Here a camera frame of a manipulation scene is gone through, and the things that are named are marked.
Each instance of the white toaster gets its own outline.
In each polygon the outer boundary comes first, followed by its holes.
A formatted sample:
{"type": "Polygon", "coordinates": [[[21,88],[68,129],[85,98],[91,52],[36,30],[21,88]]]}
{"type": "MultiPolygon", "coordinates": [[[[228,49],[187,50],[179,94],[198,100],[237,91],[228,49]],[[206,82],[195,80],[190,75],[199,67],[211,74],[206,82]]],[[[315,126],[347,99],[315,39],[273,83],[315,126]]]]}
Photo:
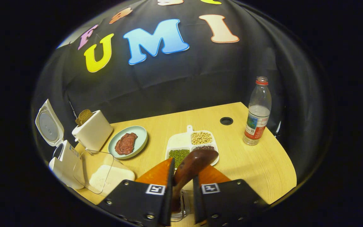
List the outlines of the white toaster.
{"type": "Polygon", "coordinates": [[[75,142],[80,142],[86,150],[99,151],[113,131],[100,110],[93,112],[82,126],[72,130],[75,142]]]}

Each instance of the white appliance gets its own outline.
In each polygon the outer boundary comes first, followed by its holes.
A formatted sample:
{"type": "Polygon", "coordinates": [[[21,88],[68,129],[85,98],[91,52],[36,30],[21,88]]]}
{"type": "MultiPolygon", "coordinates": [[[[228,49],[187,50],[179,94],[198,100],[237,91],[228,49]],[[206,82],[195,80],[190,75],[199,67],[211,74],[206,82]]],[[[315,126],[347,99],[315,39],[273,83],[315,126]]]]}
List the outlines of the white appliance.
{"type": "Polygon", "coordinates": [[[82,126],[77,126],[72,135],[76,138],[75,142],[80,142],[86,150],[96,152],[102,148],[112,131],[113,127],[98,110],[82,126]]]}
{"type": "Polygon", "coordinates": [[[49,162],[49,168],[68,187],[73,189],[81,189],[84,187],[84,173],[82,168],[78,168],[77,172],[73,172],[76,163],[82,164],[82,160],[75,149],[64,138],[64,127],[57,118],[51,107],[50,101],[46,102],[39,109],[36,116],[35,124],[45,141],[52,147],[57,147],[53,153],[53,158],[49,162]]]}

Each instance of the light blue plate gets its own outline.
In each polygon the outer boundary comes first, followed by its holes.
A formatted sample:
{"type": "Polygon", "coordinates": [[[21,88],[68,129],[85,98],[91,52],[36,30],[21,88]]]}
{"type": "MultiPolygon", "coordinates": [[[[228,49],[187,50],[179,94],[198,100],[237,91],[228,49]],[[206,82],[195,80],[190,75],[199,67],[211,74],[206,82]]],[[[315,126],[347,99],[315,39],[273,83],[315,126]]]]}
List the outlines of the light blue plate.
{"type": "Polygon", "coordinates": [[[124,128],[110,140],[110,143],[108,144],[108,152],[117,159],[131,158],[142,151],[142,149],[147,144],[147,141],[148,141],[148,134],[144,127],[138,125],[131,126],[128,128],[124,128]],[[131,152],[131,154],[119,155],[115,149],[117,141],[119,141],[122,138],[122,136],[125,135],[126,133],[131,133],[131,132],[134,132],[138,136],[138,138],[135,140],[134,143],[134,150],[131,152]]]}

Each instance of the blue letter m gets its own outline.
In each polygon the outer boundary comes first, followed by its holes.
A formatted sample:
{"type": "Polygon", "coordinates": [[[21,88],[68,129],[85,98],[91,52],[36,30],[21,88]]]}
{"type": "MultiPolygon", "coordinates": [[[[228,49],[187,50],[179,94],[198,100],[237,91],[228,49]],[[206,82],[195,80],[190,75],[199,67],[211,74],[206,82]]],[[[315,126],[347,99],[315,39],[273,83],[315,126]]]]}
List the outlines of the blue letter m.
{"type": "Polygon", "coordinates": [[[177,27],[179,22],[179,19],[164,20],[158,24],[153,35],[141,28],[124,34],[123,38],[128,39],[130,44],[131,58],[128,63],[135,65],[147,59],[147,55],[141,53],[140,46],[147,50],[150,55],[156,56],[161,40],[164,43],[162,52],[165,54],[187,50],[189,45],[183,42],[177,27]]]}

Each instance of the wooden table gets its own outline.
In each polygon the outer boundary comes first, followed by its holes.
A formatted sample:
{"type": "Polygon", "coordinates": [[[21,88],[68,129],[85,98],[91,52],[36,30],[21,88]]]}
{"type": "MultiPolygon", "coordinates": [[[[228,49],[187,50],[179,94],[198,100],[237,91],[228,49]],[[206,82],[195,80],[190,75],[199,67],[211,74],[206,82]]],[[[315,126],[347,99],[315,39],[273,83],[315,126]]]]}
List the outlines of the wooden table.
{"type": "MultiPolygon", "coordinates": [[[[207,130],[214,135],[219,152],[219,162],[214,167],[231,180],[239,178],[245,180],[258,195],[271,204],[297,185],[297,177],[287,153],[268,129],[264,131],[257,145],[249,146],[243,142],[247,115],[247,107],[241,102],[236,102],[118,122],[111,124],[114,132],[101,151],[108,152],[111,138],[122,129],[133,125],[144,127],[148,132],[148,142],[144,150],[133,158],[121,160],[125,166],[134,171],[135,178],[138,178],[164,161],[167,142],[172,135],[186,132],[187,125],[192,125],[194,131],[207,130]],[[220,119],[223,117],[232,118],[233,124],[222,125],[220,119]]],[[[75,149],[82,152],[85,148],[78,144],[75,149]]],[[[192,194],[193,181],[190,181],[184,189],[191,190],[192,194]]],[[[104,199],[86,188],[76,191],[94,204],[104,199]]],[[[193,226],[193,224],[194,215],[191,214],[180,222],[172,223],[172,226],[193,226]]]]}

